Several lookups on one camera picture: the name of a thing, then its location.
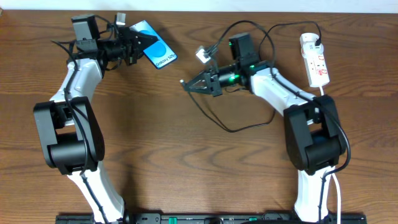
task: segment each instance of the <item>wooden table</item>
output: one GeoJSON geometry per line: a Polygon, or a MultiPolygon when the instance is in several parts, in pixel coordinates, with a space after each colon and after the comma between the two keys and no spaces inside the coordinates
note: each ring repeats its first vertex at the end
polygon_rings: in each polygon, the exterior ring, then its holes
{"type": "MultiPolygon", "coordinates": [[[[44,162],[32,109],[60,87],[67,55],[51,39],[71,40],[71,16],[82,11],[4,11],[0,17],[0,223],[54,223],[59,213],[90,212],[78,188],[44,162]]],[[[116,12],[95,12],[112,19],[116,12]]],[[[105,166],[133,211],[262,213],[290,210],[297,171],[285,151],[281,116],[266,127],[226,133],[206,119],[182,90],[203,69],[199,45],[214,43],[240,19],[266,27],[317,21],[322,27],[331,83],[352,147],[338,174],[344,212],[364,212],[369,223],[398,219],[398,15],[315,13],[127,12],[127,24],[146,19],[178,54],[156,70],[146,58],[108,72],[92,105],[106,145],[105,166]]],[[[261,33],[249,31],[256,44],[261,33]]],[[[306,91],[299,37],[312,25],[272,31],[277,68],[306,91]]],[[[264,45],[263,58],[271,56],[264,45]]],[[[230,62],[226,41],[220,64],[230,62]]],[[[249,93],[195,97],[238,128],[268,119],[271,107],[249,93]]],[[[336,210],[331,185],[328,208],[336,210]]]]}

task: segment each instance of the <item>white power strip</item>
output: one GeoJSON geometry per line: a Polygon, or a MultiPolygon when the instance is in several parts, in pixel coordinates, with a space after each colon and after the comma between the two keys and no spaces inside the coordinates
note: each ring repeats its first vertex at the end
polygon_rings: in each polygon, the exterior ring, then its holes
{"type": "Polygon", "coordinates": [[[301,54],[304,58],[310,87],[322,87],[329,83],[329,74],[323,56],[323,45],[315,45],[319,38],[313,33],[305,33],[300,37],[301,54]]]}

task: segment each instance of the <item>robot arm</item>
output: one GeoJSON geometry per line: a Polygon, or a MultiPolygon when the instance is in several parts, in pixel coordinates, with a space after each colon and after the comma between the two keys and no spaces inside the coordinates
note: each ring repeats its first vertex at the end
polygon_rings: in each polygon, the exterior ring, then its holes
{"type": "MultiPolygon", "coordinates": [[[[345,145],[335,125],[313,103],[297,97],[297,94],[315,101],[338,120],[334,101],[327,95],[316,97],[302,91],[286,80],[276,68],[271,73],[267,62],[260,62],[249,34],[232,36],[229,45],[234,64],[218,68],[214,62],[214,66],[208,66],[193,80],[188,83],[181,80],[181,84],[186,91],[213,96],[222,95],[223,87],[242,85],[266,100],[284,117],[287,152],[298,169],[295,211],[301,221],[317,222],[322,177],[325,172],[335,168],[339,156],[345,151],[345,145]],[[311,132],[308,126],[313,123],[321,123],[322,128],[311,132]]],[[[326,178],[323,191],[322,219],[328,215],[326,198],[329,181],[330,176],[326,178]]]]}
{"type": "Polygon", "coordinates": [[[143,55],[144,49],[157,41],[155,36],[121,26],[124,19],[125,14],[118,13],[116,22],[108,24],[115,33],[114,39],[100,40],[94,15],[73,17],[76,41],[71,43],[76,44],[78,53],[68,59],[68,73],[59,91],[50,101],[37,103],[34,108],[47,165],[58,168],[61,174],[74,181],[90,204],[96,223],[129,223],[130,219],[122,197],[104,169],[104,139],[91,108],[91,99],[108,70],[108,62],[118,61],[120,65],[125,60],[127,65],[132,65],[143,55]],[[68,86],[68,97],[65,97],[68,86]],[[72,116],[65,99],[76,117],[72,116]],[[75,118],[83,130],[76,125],[75,118]],[[75,125],[75,133],[57,133],[57,129],[70,125],[75,125]]]}

